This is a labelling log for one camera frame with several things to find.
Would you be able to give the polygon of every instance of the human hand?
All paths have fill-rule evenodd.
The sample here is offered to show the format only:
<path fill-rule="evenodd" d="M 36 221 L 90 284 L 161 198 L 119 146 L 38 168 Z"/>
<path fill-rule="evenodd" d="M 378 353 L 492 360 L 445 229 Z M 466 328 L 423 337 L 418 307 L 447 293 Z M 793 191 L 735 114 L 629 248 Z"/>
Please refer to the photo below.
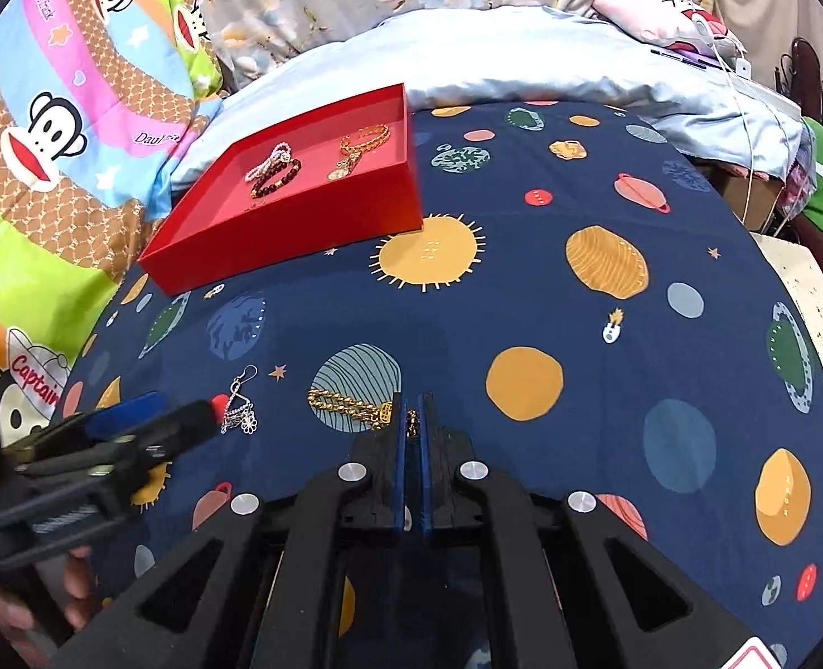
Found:
<path fill-rule="evenodd" d="M 99 608 L 92 595 L 93 580 L 89 575 L 88 556 L 87 547 L 71 551 L 62 576 L 62 584 L 73 599 L 65 607 L 65 618 L 76 632 L 87 624 Z M 51 659 L 29 634 L 35 626 L 36 622 L 29 608 L 0 587 L 0 631 L 31 669 L 45 669 Z"/>

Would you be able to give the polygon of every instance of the white star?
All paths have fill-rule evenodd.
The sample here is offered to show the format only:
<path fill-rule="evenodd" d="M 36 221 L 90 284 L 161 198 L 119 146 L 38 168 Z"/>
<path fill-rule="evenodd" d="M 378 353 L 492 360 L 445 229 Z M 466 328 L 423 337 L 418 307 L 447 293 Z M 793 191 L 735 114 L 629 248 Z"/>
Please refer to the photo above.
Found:
<path fill-rule="evenodd" d="M 143 25 L 141 27 L 137 27 L 132 32 L 132 36 L 128 39 L 127 43 L 132 45 L 134 48 L 138 48 L 145 40 L 148 39 L 148 26 Z"/>
<path fill-rule="evenodd" d="M 111 166 L 105 173 L 96 173 L 96 188 L 100 191 L 111 191 L 114 188 L 114 176 L 117 176 L 119 170 L 120 166 Z"/>

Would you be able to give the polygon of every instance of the star print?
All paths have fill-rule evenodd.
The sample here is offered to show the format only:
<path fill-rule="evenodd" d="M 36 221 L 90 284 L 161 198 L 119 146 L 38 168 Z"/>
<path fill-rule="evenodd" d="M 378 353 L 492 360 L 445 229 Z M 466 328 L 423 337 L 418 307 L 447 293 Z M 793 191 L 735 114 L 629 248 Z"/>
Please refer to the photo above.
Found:
<path fill-rule="evenodd" d="M 111 191 L 114 188 L 114 176 L 117 176 L 119 170 L 120 166 L 111 166 L 105 173 L 96 173 L 96 188 Z"/>
<path fill-rule="evenodd" d="M 49 46 L 64 47 L 72 37 L 74 37 L 74 31 L 71 30 L 71 26 L 66 22 L 62 22 L 49 30 Z"/>
<path fill-rule="evenodd" d="M 148 26 L 143 25 L 141 27 L 137 27 L 133 30 L 132 35 L 128 39 L 127 43 L 132 45 L 134 48 L 138 48 L 145 40 L 148 39 Z"/>

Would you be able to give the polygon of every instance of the yellow sun print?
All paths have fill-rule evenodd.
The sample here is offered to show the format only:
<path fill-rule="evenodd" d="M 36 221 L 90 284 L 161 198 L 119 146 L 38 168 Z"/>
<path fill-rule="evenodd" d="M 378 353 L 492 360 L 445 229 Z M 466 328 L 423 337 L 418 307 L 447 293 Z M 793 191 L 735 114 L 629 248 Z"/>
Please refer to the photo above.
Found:
<path fill-rule="evenodd" d="M 170 477 L 167 467 L 172 463 L 161 463 L 148 471 L 148 482 L 139 488 L 129 500 L 134 506 L 138 506 L 140 511 L 156 503 L 161 495 L 161 491 L 166 487 L 164 481 Z"/>
<path fill-rule="evenodd" d="M 431 214 L 424 219 L 420 231 L 397 234 L 377 246 L 372 256 L 372 274 L 381 274 L 377 281 L 389 279 L 399 282 L 401 289 L 407 283 L 419 284 L 422 292 L 428 284 L 439 289 L 441 284 L 451 286 L 471 273 L 471 265 L 480 263 L 486 237 L 477 234 L 481 226 L 476 222 L 465 224 L 462 216 Z"/>

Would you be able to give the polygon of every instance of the white card with red border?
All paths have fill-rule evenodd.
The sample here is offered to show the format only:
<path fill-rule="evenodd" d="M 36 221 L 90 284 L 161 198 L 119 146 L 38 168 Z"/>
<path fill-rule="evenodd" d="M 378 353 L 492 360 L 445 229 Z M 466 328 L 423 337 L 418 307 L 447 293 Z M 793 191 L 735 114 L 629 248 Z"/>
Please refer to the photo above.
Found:
<path fill-rule="evenodd" d="M 721 669 L 780 669 L 780 665 L 761 639 L 753 636 Z"/>

